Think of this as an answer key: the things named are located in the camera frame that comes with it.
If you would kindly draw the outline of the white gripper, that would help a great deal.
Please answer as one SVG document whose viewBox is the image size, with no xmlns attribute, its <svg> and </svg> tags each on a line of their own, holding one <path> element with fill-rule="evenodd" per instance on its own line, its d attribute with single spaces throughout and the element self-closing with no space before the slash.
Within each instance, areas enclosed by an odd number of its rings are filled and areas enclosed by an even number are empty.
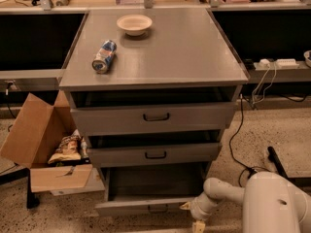
<svg viewBox="0 0 311 233">
<path fill-rule="evenodd" d="M 189 211 L 196 220 L 192 224 L 192 233 L 204 233 L 206 221 L 209 216 L 218 207 L 218 201 L 208 197 L 205 193 L 201 193 L 191 202 L 186 202 L 180 206 L 181 210 Z"/>
</svg>

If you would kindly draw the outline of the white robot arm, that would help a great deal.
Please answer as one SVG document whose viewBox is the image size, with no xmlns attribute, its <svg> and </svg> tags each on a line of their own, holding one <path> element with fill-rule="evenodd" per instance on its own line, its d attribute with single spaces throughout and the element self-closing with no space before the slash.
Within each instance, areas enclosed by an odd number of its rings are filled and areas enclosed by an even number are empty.
<svg viewBox="0 0 311 233">
<path fill-rule="evenodd" d="M 192 232 L 203 233 L 224 201 L 242 206 L 243 233 L 311 233 L 311 196 L 271 172 L 252 175 L 244 187 L 208 178 L 203 192 L 181 206 L 195 219 Z"/>
</svg>

